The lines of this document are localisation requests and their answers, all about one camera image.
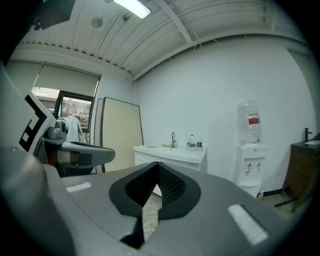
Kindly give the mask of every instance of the white cloth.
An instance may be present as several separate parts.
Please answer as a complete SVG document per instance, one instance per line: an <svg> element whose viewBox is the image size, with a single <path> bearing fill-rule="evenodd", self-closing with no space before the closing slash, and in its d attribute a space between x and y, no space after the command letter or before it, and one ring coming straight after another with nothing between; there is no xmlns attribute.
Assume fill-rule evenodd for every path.
<svg viewBox="0 0 320 256"><path fill-rule="evenodd" d="M69 115L67 117L61 117L59 120L65 123L65 129L67 130L66 138L74 142L85 142L84 134L82 133L80 121L75 116Z"/></svg>
<svg viewBox="0 0 320 256"><path fill-rule="evenodd" d="M71 164L71 159L70 159L70 152L68 151L62 151L58 150L58 163L60 165L70 165Z"/></svg>

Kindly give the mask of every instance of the red label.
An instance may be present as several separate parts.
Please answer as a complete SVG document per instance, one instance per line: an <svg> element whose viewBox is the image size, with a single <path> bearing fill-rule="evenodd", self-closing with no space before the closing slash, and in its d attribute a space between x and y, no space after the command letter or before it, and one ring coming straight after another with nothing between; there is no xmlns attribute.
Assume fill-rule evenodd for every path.
<svg viewBox="0 0 320 256"><path fill-rule="evenodd" d="M249 125L259 124L260 119L259 118L249 118Z"/></svg>

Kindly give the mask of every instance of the roller shade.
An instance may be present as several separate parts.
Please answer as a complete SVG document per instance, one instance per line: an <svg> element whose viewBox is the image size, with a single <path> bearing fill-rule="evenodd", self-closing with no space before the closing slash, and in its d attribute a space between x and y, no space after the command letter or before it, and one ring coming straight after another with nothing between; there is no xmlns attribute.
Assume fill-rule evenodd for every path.
<svg viewBox="0 0 320 256"><path fill-rule="evenodd" d="M99 77L57 66L45 65L36 87L57 89L93 97Z"/></svg>
<svg viewBox="0 0 320 256"><path fill-rule="evenodd" d="M39 63L9 61L5 69L15 87L25 97L32 89L41 67Z"/></svg>

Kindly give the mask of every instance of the white wall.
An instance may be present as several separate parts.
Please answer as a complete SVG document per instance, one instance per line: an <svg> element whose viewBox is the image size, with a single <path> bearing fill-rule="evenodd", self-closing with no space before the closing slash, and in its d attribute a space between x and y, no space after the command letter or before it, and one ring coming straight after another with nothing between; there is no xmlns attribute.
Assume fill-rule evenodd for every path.
<svg viewBox="0 0 320 256"><path fill-rule="evenodd" d="M94 131L95 131L94 127L96 123L96 118L101 118L100 116L96 116L98 100L108 97L115 100L134 104L133 92L134 92L134 86L131 79L126 78L125 76L120 75L118 73L114 74L110 71L106 71L102 74L96 93L95 93L95 98L94 98L93 108L92 108L92 118L91 118L91 126L90 126L91 127L90 141L92 144L94 142Z"/></svg>
<svg viewBox="0 0 320 256"><path fill-rule="evenodd" d="M299 66L311 94L317 128L311 132L315 135L320 132L320 77L309 56L293 51L290 54Z"/></svg>
<svg viewBox="0 0 320 256"><path fill-rule="evenodd" d="M208 173L227 179L235 168L236 105L257 103L269 155L262 190L283 185L290 144L315 130L315 111L305 79L286 48L267 38L232 39L179 54L135 85L144 144L171 140L181 146L191 133L207 144Z"/></svg>

